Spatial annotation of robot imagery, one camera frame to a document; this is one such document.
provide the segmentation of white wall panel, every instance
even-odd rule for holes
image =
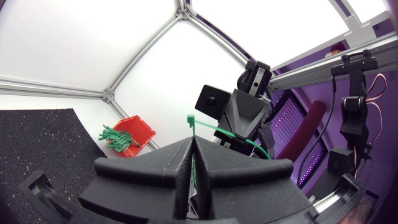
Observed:
[[[175,9],[174,0],[6,1],[0,77],[103,90]]]
[[[271,68],[348,31],[327,0],[201,0],[192,6]]]
[[[116,101],[129,116],[139,115],[156,131],[160,146],[192,136],[187,115],[217,125],[195,110],[203,85],[232,92],[244,67],[188,22],[179,22],[141,59],[116,89]],[[197,135],[214,140],[197,125]]]

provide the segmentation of purple wall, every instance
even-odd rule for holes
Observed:
[[[391,177],[395,176],[398,168],[398,71],[393,71],[384,74],[387,78],[387,90],[384,95],[376,100],[376,103],[382,109],[383,116],[383,130],[379,138],[373,145],[371,155],[374,161],[373,172],[366,184],[368,190],[380,196],[379,201],[384,196],[385,191],[391,184]],[[376,75],[368,75],[366,77],[367,87],[371,85]],[[331,116],[330,123],[325,132],[325,143],[328,147],[345,147],[346,140],[340,134],[341,126],[341,108],[340,100],[349,94],[349,80],[337,81],[337,92],[335,100],[335,109]],[[383,82],[378,80],[370,96],[374,96],[382,90]],[[323,117],[322,123],[325,124],[328,110],[331,103],[331,83],[324,83],[313,86],[306,86],[298,88],[295,91],[300,101],[308,107],[308,103],[315,100],[323,102],[326,106],[326,114]],[[368,119],[366,126],[369,129],[369,141],[371,141],[380,128],[379,112],[373,105],[368,106]],[[320,168],[317,170],[312,179],[303,188],[304,193],[307,193],[314,183],[318,180],[322,171],[326,168],[327,158],[323,161]],[[364,181],[371,163],[368,161],[362,174],[359,176],[360,181]]]

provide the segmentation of orange object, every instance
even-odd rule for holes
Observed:
[[[156,134],[156,132],[152,130],[152,128],[150,128],[139,116],[122,119],[113,129],[115,131],[128,131],[131,137],[141,145],[141,147],[138,147],[134,144],[130,144],[124,152],[120,152],[123,157],[136,156]]]

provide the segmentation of cable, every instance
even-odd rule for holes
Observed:
[[[207,126],[207,127],[209,127],[209,128],[213,128],[213,129],[215,129],[215,130],[217,130],[217,131],[219,131],[219,132],[221,132],[221,133],[223,133],[223,134],[225,134],[225,135],[227,135],[227,136],[229,136],[229,137],[236,138],[235,134],[233,134],[233,133],[231,133],[231,132],[229,132],[229,131],[226,131],[226,130],[224,130],[224,129],[221,129],[221,128],[218,128],[218,127],[215,127],[215,126],[213,126],[213,125],[206,124],[206,123],[204,123],[204,122],[197,121],[197,120],[195,120],[195,122],[198,123],[198,124],[202,124],[202,125],[204,125],[204,126]],[[269,157],[268,153],[267,153],[261,146],[259,146],[258,144],[256,144],[255,142],[253,142],[253,141],[250,140],[250,139],[246,139],[245,142],[251,144],[252,146],[257,147],[257,148],[267,157],[267,159],[271,160],[271,157]]]
[[[192,154],[192,179],[193,179],[193,186],[195,186],[195,188],[197,187],[197,177],[196,177],[196,172],[195,172],[195,155]]]
[[[359,176],[362,174],[362,170],[363,170],[363,168],[366,166],[366,162],[367,162],[367,161],[368,161],[368,160],[365,159],[365,162],[363,163],[361,169],[359,170],[359,172],[358,172],[358,174],[357,174],[357,176],[356,176],[356,179],[358,179]]]
[[[356,155],[356,148],[355,148],[355,146],[354,146],[354,169],[355,169],[354,178],[356,178],[356,158],[357,158],[357,155]]]
[[[369,89],[367,90],[366,94],[368,94],[368,93],[370,93],[370,92],[372,91],[372,89],[373,89],[373,87],[374,87],[374,84],[376,83],[376,80],[377,80],[379,77],[381,77],[381,78],[384,80],[384,89],[383,89],[383,91],[381,91],[379,94],[377,94],[377,95],[374,96],[374,97],[366,98],[366,102],[372,101],[372,100],[375,100],[375,99],[378,99],[378,98],[379,98],[380,96],[382,96],[382,95],[384,94],[384,92],[386,91],[386,88],[387,88],[387,80],[386,80],[385,76],[384,76],[383,74],[380,73],[380,74],[376,75],[376,77],[375,77],[374,80],[373,80],[372,85],[369,87]]]
[[[372,104],[374,105],[380,112],[380,131],[378,132],[378,134],[374,137],[374,139],[371,141],[371,144],[373,144],[375,142],[375,140],[380,136],[381,134],[381,130],[383,129],[383,117],[381,115],[381,109],[379,107],[379,105],[377,105],[377,103],[373,102],[373,101],[368,101],[366,102],[366,104]]]
[[[313,149],[315,148],[315,146],[318,144],[318,141],[321,139],[322,134],[325,132],[326,127],[327,127],[328,124],[329,124],[329,121],[330,121],[330,118],[331,118],[331,114],[332,114],[332,112],[333,112],[333,108],[335,107],[336,80],[335,80],[335,77],[334,77],[334,76],[332,76],[331,82],[332,82],[332,85],[333,85],[333,98],[332,98],[332,100],[331,100],[331,107],[330,107],[328,119],[327,119],[326,124],[325,124],[325,126],[323,127],[321,133],[319,134],[319,136],[317,137],[317,139],[315,140],[315,142],[314,142],[313,145],[311,146],[310,150],[309,150],[309,151],[307,152],[307,154],[304,156],[303,161],[301,162],[300,169],[298,170],[297,183],[296,183],[297,186],[300,185],[301,172],[302,172],[302,169],[303,169],[303,166],[304,166],[304,162],[307,160],[307,158],[309,157],[309,155],[311,154],[311,152],[313,151]]]
[[[371,176],[371,173],[372,173],[372,170],[373,170],[373,159],[372,159],[372,157],[370,157],[370,160],[371,160],[371,162],[372,162],[371,170],[369,171],[369,174],[368,174],[368,176],[366,177],[365,182],[363,182],[363,185],[366,184],[366,182],[368,181],[369,177]]]

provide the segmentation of speckled black surface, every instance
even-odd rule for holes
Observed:
[[[79,203],[101,156],[73,109],[0,111],[0,194],[21,223],[44,223],[18,188],[33,171]]]

